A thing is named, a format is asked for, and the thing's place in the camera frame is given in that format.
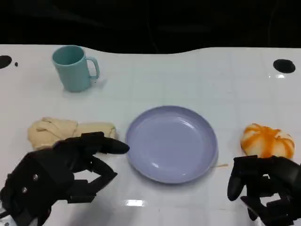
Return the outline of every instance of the screw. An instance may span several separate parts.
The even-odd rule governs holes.
[[[25,194],[26,192],[27,192],[27,188],[26,187],[22,188],[22,193]]]
[[[35,174],[35,175],[33,175],[32,178],[33,178],[34,181],[37,181],[39,179],[39,176],[37,174]]]

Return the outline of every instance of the mug handle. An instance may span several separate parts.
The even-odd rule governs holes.
[[[96,69],[96,76],[90,76],[91,79],[98,79],[99,78],[99,66],[98,66],[98,62],[94,57],[91,56],[87,56],[86,60],[91,60],[94,64],[94,67]]]

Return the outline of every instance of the orange-striped ball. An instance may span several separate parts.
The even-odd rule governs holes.
[[[256,123],[246,127],[240,145],[247,155],[260,158],[274,155],[290,159],[295,151],[295,143],[289,134]]]

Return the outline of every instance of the purple plate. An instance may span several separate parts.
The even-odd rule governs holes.
[[[153,180],[178,184],[203,175],[217,157],[217,140],[199,114],[162,106],[139,115],[127,131],[129,162]]]

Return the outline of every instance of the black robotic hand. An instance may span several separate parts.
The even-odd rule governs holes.
[[[28,153],[8,175],[0,192],[6,211],[17,226],[28,226],[34,219],[44,224],[57,200],[68,203],[91,202],[98,191],[117,175],[106,163],[93,155],[97,152],[123,154],[129,146],[102,132],[86,133],[81,137],[57,142],[52,148]],[[100,176],[88,183],[75,180],[74,173],[83,170]]]
[[[244,186],[251,220],[260,217],[266,226],[289,226],[301,218],[301,167],[284,157],[258,158],[257,155],[234,158],[228,183],[228,198],[236,200]],[[261,203],[260,197],[278,193],[279,200]]]

